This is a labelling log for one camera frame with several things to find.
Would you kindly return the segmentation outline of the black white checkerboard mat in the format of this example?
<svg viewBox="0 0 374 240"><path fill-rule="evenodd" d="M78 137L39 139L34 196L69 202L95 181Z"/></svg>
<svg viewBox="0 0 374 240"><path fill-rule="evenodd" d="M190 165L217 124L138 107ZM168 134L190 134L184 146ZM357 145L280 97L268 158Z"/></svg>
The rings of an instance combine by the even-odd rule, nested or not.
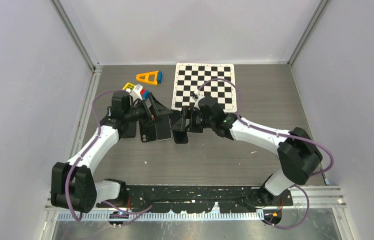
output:
<svg viewBox="0 0 374 240"><path fill-rule="evenodd" d="M226 113L237 111L234 65L210 63L177 63L175 68L172 110L194 106L191 94L198 88L207 97L217 100Z"/></svg>

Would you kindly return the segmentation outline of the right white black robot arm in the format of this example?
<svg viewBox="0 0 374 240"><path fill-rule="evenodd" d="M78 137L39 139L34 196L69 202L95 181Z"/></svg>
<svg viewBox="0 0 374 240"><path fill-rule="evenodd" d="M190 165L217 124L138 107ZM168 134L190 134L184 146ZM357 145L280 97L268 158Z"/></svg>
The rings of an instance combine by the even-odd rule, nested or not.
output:
<svg viewBox="0 0 374 240"><path fill-rule="evenodd" d="M179 140L185 139L187 132L202 133L204 129L212 129L222 138L256 145L278 157L280 170L258 190L266 205L275 204L291 186L305 184L322 161L322 154L304 129L288 131L256 124L235 113L225 113L212 97L183 106L171 117L171 130Z"/></svg>

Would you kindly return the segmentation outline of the orange triangle toy block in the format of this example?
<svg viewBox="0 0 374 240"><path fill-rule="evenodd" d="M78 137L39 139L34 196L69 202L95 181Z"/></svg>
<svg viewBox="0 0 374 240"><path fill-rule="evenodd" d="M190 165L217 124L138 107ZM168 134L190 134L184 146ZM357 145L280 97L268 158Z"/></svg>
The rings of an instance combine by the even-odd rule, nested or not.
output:
<svg viewBox="0 0 374 240"><path fill-rule="evenodd" d="M139 73L136 75L136 81L153 86L157 86L162 82L163 74L161 71L150 71Z"/></svg>

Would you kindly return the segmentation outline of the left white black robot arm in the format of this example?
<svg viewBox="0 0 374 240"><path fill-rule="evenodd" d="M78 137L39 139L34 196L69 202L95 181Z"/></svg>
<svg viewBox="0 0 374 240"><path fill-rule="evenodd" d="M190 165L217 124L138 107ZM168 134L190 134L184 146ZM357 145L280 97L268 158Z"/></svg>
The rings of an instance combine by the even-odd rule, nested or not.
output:
<svg viewBox="0 0 374 240"><path fill-rule="evenodd" d="M51 204L54 207L89 213L92 208L105 201L116 207L127 203L126 183L116 179L95 182L93 174L106 155L130 127L139 123L153 127L172 110L161 104L151 92L134 98L133 91L112 90L111 106L102 119L97 119L98 127L93 136L66 162L57 162L52 168Z"/></svg>

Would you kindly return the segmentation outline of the yellow red blue toy block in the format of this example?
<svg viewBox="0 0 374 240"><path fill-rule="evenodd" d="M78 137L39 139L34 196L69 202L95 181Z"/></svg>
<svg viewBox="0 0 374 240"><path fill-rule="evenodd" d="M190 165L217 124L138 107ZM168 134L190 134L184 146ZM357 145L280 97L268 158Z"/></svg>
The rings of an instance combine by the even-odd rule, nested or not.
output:
<svg viewBox="0 0 374 240"><path fill-rule="evenodd" d="M136 84L133 84L133 83L128 82L128 83L126 83L125 86L123 87L123 90L127 91L127 92L130 94L131 89L133 89L135 85L136 85ZM149 92L144 88L144 92L143 92L143 98L144 98L144 99L143 99L143 101L148 99L148 94L149 94Z"/></svg>

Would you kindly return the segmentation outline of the black phone on table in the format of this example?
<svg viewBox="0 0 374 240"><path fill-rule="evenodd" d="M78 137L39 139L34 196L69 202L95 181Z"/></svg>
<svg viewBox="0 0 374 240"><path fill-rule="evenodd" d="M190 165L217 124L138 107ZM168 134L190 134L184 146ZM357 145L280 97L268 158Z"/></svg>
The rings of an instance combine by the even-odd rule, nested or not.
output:
<svg viewBox="0 0 374 240"><path fill-rule="evenodd" d="M127 121L120 127L120 136L123 139L134 138L136 136L137 123L135 121Z"/></svg>

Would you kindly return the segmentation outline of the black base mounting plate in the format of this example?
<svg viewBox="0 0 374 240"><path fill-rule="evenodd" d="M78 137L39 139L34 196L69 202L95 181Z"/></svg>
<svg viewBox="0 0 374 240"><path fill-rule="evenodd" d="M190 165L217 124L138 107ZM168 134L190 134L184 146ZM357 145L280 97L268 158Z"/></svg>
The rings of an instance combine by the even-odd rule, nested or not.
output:
<svg viewBox="0 0 374 240"><path fill-rule="evenodd" d="M223 214L252 213L293 205L289 190L279 196L264 197L258 186L238 185L128 185L122 197L110 202L134 212L151 207L152 213L164 214L199 214L216 209Z"/></svg>

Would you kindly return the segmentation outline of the white edged bare phone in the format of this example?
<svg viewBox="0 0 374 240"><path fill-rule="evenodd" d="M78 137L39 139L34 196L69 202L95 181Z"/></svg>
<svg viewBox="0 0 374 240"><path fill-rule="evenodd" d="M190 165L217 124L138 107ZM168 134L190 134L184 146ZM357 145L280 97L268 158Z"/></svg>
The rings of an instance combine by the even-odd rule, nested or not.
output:
<svg viewBox="0 0 374 240"><path fill-rule="evenodd" d="M155 127L156 127L156 138L158 141L169 140L172 137L171 130L170 130L170 127L171 127L170 118L168 115L159 116Z"/></svg>

